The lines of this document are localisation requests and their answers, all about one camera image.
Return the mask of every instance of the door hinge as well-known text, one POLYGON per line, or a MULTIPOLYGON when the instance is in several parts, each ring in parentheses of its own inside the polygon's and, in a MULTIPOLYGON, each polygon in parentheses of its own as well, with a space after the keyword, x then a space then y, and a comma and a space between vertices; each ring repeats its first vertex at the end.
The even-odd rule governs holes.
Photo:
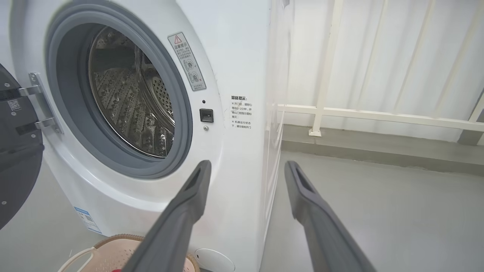
POLYGON ((38 129, 45 129, 47 127, 52 127, 55 132, 63 134, 61 126, 59 125, 58 119, 55 117, 52 111, 51 104, 45 97, 45 89, 40 80, 38 73, 29 73, 29 80, 32 84, 31 87, 20 88, 18 92, 21 96, 34 95, 37 100, 37 105, 34 105, 35 113, 37 116, 44 118, 41 121, 35 123, 35 127, 38 129))

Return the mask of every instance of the white railing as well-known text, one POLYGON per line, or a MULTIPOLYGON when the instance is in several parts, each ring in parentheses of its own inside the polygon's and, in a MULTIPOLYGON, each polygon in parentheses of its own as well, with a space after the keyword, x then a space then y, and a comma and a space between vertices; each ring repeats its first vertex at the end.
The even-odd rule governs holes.
POLYGON ((423 23, 420 28, 419 36, 417 38, 417 43, 413 50, 410 63, 407 67, 407 71, 401 85, 400 91, 398 93, 396 102, 393 107, 393 112, 381 112, 381 111, 367 111, 367 110, 360 110, 360 104, 362 99, 365 97, 365 93, 367 91, 368 82, 371 78, 373 72, 373 66, 375 63, 375 55, 378 52, 378 46, 380 44, 380 34, 382 26, 384 26, 384 19, 387 11, 388 0, 384 0, 383 7, 381 9, 377 32, 373 41, 373 47, 370 54, 370 59, 366 68, 366 72, 364 75, 363 85, 360 90, 360 94, 358 97, 358 102, 356 109, 345 109, 345 108, 330 108, 325 107, 326 102, 326 95, 328 93, 331 72, 333 67, 333 59, 334 53, 336 51, 336 42, 338 39, 338 32, 340 28, 340 21, 341 15, 343 11, 343 0, 335 0, 333 6, 333 17, 331 21, 330 27, 330 34, 328 39, 328 44, 326 46, 325 52, 322 52, 321 60, 324 61, 320 63, 322 65, 322 75, 320 80, 320 85, 318 88, 318 99, 316 106, 301 106, 301 105, 285 105, 279 104, 279 110, 285 112, 292 112, 292 113, 303 113, 303 114, 312 114, 315 116, 314 123, 312 129, 309 130, 309 135, 311 136, 321 136, 320 126, 321 126, 321 119, 323 116, 339 116, 339 117, 349 117, 349 118, 358 118, 358 119, 370 119, 370 120, 378 120, 378 121, 391 121, 391 122, 400 122, 400 123, 410 123, 410 124, 421 124, 421 125, 429 125, 429 126, 437 126, 437 127, 447 127, 447 128, 456 128, 456 129, 464 129, 464 130, 473 130, 473 131, 481 131, 484 132, 484 123, 477 122, 477 118, 481 114, 482 110, 484 109, 484 98, 480 98, 479 102, 477 103, 471 117, 468 121, 464 120, 457 120, 457 119, 446 119, 446 118, 439 118, 439 115, 442 110, 442 105, 446 101, 449 90, 451 85, 454 82, 455 75, 459 70, 459 67, 462 63, 464 55, 469 47, 470 41, 474 36, 478 21, 481 18, 481 15, 484 11, 484 0, 481 0, 477 10, 475 11, 470 26, 467 30, 465 38, 459 48, 457 56, 452 64, 452 68, 447 76, 445 84, 440 92, 437 105, 433 111, 431 116, 419 116, 419 115, 408 115, 408 114, 399 114, 399 107, 401 98, 403 97, 406 89, 409 76, 411 75, 415 60, 418 58, 419 53, 422 48, 423 40, 425 37, 425 33, 427 31, 430 17, 435 7, 436 0, 429 0, 425 17, 423 23))

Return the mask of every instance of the laundry basket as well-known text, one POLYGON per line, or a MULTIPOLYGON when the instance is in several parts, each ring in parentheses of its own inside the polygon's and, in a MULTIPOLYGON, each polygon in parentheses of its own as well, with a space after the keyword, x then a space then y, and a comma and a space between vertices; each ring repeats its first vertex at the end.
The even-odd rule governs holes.
MULTIPOLYGON (((65 272, 71 264, 86 254, 91 254, 91 257, 77 272, 112 272, 122 269, 143 239, 142 236, 130 234, 111 236, 72 256, 62 265, 59 272, 65 272)), ((183 272, 200 272, 193 256, 185 257, 183 272)))

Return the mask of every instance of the white washing machine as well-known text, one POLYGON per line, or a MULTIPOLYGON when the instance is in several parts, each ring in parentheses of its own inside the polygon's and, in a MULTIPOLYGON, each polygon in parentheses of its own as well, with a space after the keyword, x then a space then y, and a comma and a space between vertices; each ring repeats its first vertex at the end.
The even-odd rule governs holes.
MULTIPOLYGON (((44 163, 86 227, 146 234, 196 165, 210 160, 190 253, 214 272, 258 271, 277 180, 293 3, 1 5, 9 26, 0 30, 1 91, 10 107, 2 118, 19 142, 43 143, 44 163), (25 118, 26 97, 34 122, 25 118)), ((35 180, 41 160, 27 161, 35 180)))

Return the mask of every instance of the warning label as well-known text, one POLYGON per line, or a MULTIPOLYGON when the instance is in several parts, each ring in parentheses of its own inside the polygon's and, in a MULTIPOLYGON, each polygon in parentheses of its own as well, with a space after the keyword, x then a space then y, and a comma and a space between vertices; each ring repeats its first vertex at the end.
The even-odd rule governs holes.
POLYGON ((252 129, 252 103, 245 96, 232 95, 230 98, 232 127, 252 129))
POLYGON ((101 233, 101 231, 97 227, 96 223, 94 223, 94 220, 92 219, 91 215, 87 211, 85 211, 83 209, 79 209, 78 207, 74 207, 74 209, 76 210, 77 215, 79 215, 82 222, 84 223, 84 225, 86 225, 86 227, 88 229, 90 229, 94 232, 97 232, 97 233, 101 233))
POLYGON ((195 56, 185 39, 185 35, 183 35, 182 32, 176 33, 168 36, 168 40, 177 53, 178 60, 180 60, 180 63, 185 70, 185 74, 188 77, 188 81, 190 81, 192 90, 199 91, 206 89, 207 86, 203 80, 202 72, 200 71, 195 56))

